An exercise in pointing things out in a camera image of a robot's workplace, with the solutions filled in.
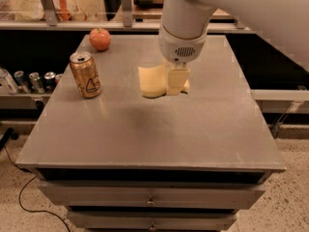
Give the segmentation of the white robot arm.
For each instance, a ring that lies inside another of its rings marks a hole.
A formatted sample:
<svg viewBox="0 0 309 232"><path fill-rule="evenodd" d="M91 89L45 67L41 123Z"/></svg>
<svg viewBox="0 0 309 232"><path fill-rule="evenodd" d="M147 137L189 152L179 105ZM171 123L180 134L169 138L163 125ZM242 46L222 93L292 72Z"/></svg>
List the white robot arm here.
<svg viewBox="0 0 309 232"><path fill-rule="evenodd" d="M309 0L164 0L159 29L163 56L172 63L195 60L218 9L309 71Z"/></svg>

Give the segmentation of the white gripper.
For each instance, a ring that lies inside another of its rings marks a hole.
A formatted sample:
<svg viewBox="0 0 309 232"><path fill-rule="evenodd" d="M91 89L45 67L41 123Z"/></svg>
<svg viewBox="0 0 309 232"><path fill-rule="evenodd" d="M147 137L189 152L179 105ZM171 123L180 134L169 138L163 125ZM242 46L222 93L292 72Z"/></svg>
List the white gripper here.
<svg viewBox="0 0 309 232"><path fill-rule="evenodd" d="M163 26L160 27L158 43L163 55L161 64L167 73L168 96L176 96L183 90L190 75L186 63L199 57L206 37L204 33L196 39L181 39L170 34Z"/></svg>

